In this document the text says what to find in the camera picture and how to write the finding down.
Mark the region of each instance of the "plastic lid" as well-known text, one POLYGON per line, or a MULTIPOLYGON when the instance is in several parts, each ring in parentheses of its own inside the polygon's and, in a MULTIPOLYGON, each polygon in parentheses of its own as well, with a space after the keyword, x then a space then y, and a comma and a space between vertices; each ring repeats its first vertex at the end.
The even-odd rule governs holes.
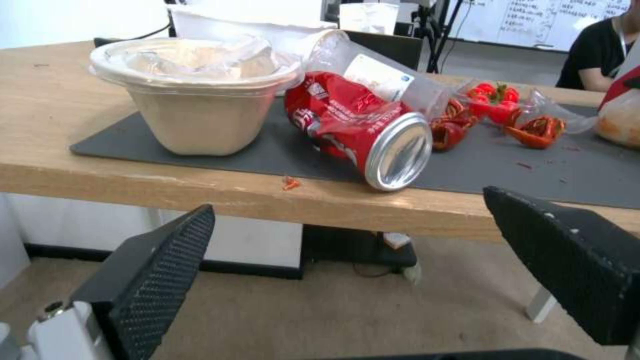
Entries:
POLYGON ((160 93, 283 90, 303 77, 297 57, 273 52, 269 42, 254 37, 233 43, 131 40, 99 47, 90 59, 92 72, 106 81, 160 93))

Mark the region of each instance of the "crushed soda can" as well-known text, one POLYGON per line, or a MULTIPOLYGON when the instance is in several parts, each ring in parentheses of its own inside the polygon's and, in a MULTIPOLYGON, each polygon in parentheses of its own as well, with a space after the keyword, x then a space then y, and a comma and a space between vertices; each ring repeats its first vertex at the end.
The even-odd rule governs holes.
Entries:
POLYGON ((423 114, 338 74, 308 72, 286 92, 284 103, 289 120, 321 151, 353 162, 376 189, 408 186, 431 156, 433 139, 423 114))

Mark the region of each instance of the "clear plastic cup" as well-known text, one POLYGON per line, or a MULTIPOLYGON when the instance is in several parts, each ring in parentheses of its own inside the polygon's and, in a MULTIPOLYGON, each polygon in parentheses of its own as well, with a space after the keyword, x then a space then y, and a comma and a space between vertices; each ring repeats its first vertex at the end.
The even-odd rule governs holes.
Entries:
POLYGON ((350 41, 344 31, 326 30, 310 35, 307 45, 307 71, 340 74, 388 101, 404 101, 427 119, 440 116, 452 95, 447 85, 350 41))

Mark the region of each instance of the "black stand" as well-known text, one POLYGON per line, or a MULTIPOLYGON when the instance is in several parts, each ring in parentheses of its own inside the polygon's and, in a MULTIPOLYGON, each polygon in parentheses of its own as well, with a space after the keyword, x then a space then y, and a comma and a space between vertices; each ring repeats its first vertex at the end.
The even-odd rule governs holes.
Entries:
POLYGON ((301 262, 317 260, 384 265, 394 272, 418 262, 411 243, 394 250, 381 233, 304 225, 301 262))

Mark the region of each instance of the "cable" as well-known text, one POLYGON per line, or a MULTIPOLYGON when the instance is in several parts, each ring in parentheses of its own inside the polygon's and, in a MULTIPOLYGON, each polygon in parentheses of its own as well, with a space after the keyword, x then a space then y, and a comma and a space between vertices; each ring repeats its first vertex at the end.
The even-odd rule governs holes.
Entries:
POLYGON ((460 30, 462 30, 462 26, 465 24, 465 21, 467 21, 467 17, 469 16, 469 13, 471 12, 471 6, 473 6, 473 1, 469 1, 469 7, 467 8, 467 13, 465 14, 465 16, 462 18, 462 21, 460 22, 460 26, 458 27, 458 30, 456 31, 456 37, 453 39, 453 43, 451 43, 451 47, 447 51, 447 54, 444 56, 444 59, 442 59, 442 63, 440 64, 440 73, 441 74, 444 73, 444 64, 447 62, 447 59, 448 59, 449 55, 451 54, 451 51, 453 51, 453 48, 456 47, 456 44, 458 43, 458 36, 460 35, 460 30))
POLYGON ((129 40, 140 40, 140 39, 143 39, 143 38, 148 38, 148 37, 150 37, 151 35, 155 35, 155 34, 159 33, 160 31, 167 30, 170 26, 171 26, 171 22, 169 22, 169 23, 168 23, 165 27, 163 27, 162 29, 155 30, 155 31, 153 31, 153 32, 151 32, 151 33, 148 33, 148 34, 142 35, 142 36, 140 36, 140 37, 130 38, 129 40))
POLYGON ((370 279, 376 278, 376 277, 383 277, 386 276, 388 274, 391 274, 393 271, 391 269, 385 270, 384 272, 380 272, 378 274, 365 274, 361 271, 358 270, 358 267, 356 266, 356 263, 352 263, 353 265, 353 272, 356 273, 356 275, 358 276, 362 276, 362 277, 368 277, 370 279))

